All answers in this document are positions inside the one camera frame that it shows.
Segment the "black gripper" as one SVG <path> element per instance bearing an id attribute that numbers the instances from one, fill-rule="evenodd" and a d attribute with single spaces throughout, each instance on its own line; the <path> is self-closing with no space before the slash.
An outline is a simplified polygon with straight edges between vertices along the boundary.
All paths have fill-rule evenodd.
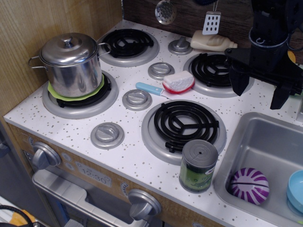
<path id="1" fill-rule="evenodd" d="M 270 109 L 303 91 L 303 70 L 287 55 L 295 29 L 303 23 L 301 0 L 253 0 L 250 48 L 225 50 L 232 89 L 241 96 L 251 77 L 276 86 Z"/>

